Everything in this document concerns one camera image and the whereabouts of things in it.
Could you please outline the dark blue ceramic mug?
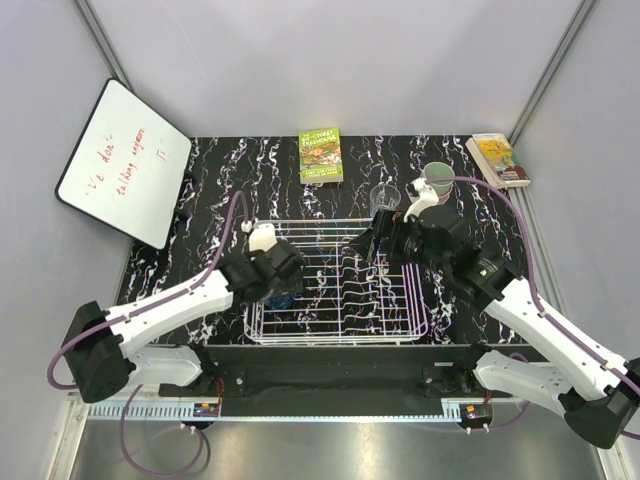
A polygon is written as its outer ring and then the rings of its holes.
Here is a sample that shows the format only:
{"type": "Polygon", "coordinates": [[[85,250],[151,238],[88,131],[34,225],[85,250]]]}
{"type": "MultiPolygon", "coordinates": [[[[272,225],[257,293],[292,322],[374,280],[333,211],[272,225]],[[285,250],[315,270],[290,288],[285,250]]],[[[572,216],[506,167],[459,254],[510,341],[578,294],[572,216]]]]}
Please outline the dark blue ceramic mug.
{"type": "Polygon", "coordinates": [[[273,297],[268,301],[268,305],[271,309],[284,310],[289,309],[295,302],[295,297],[291,294],[285,294],[277,297],[273,297]]]}

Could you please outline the clear glass cup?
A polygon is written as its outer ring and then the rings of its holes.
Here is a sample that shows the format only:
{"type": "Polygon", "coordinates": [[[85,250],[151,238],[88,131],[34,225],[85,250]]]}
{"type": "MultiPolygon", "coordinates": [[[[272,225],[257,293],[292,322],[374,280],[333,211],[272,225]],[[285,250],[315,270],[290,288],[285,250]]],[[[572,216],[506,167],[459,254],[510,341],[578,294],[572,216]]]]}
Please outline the clear glass cup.
{"type": "Polygon", "coordinates": [[[401,193],[393,185],[379,184],[372,188],[370,195],[370,217],[373,218],[378,211],[395,210],[401,203],[401,193]]]}

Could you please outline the light green plastic cup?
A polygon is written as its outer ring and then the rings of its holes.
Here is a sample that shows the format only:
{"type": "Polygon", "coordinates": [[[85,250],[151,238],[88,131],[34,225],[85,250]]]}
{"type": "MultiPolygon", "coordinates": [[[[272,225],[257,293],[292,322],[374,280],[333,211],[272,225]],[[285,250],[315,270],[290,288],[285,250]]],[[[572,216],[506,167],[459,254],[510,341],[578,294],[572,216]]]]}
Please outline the light green plastic cup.
{"type": "Polygon", "coordinates": [[[449,164],[443,162],[430,162],[422,170],[421,177],[434,189],[436,184],[452,182],[455,176],[454,170],[449,164]]]}

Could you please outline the pink plastic cup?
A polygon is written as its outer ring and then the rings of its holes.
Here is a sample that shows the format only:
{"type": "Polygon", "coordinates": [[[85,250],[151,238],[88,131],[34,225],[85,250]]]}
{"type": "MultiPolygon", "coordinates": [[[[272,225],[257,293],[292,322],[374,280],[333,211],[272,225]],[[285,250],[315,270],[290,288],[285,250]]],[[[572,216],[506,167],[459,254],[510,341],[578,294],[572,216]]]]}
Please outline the pink plastic cup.
{"type": "Polygon", "coordinates": [[[434,190],[438,196],[438,204],[442,205],[448,201],[453,191],[453,183],[448,182],[446,184],[436,184],[434,190]]]}

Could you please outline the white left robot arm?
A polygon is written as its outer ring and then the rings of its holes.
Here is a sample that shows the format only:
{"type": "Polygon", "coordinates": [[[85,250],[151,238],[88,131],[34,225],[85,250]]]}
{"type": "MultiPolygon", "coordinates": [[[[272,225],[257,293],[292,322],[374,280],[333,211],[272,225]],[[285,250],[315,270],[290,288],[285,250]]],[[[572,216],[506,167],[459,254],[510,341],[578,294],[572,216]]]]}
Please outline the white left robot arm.
{"type": "Polygon", "coordinates": [[[211,313],[299,292],[303,255],[284,240],[268,249],[223,257],[206,269],[141,301],[78,308],[64,337],[62,356],[82,400],[107,400],[130,385],[169,384],[196,396],[215,386],[210,360],[195,348],[159,347],[157,338],[211,313]]]}

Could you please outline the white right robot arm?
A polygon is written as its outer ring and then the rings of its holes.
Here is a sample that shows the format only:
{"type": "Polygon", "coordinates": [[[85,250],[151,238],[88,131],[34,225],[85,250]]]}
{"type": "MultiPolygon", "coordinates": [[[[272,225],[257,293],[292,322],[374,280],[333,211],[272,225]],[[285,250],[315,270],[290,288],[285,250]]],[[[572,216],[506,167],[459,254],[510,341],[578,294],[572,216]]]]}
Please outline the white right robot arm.
{"type": "Polygon", "coordinates": [[[383,254],[394,266],[441,271],[457,296],[516,332],[550,363],[522,363],[476,346],[469,362],[454,371],[460,393],[502,391],[542,406],[600,449],[627,435],[639,408],[638,360],[603,347],[559,314],[509,260],[480,248],[453,209],[380,210],[349,246],[366,262],[383,254]]]}

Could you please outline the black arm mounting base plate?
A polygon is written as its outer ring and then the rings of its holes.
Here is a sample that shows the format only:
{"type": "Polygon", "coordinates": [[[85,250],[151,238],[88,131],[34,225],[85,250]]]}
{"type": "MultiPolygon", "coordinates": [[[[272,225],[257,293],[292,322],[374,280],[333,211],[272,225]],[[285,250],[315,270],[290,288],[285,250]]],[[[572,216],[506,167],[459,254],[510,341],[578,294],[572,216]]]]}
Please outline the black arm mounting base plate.
{"type": "Polygon", "coordinates": [[[162,397],[212,397],[225,417],[437,415],[448,398],[483,399],[474,345],[209,346],[203,385],[162,384],[162,397]]]}

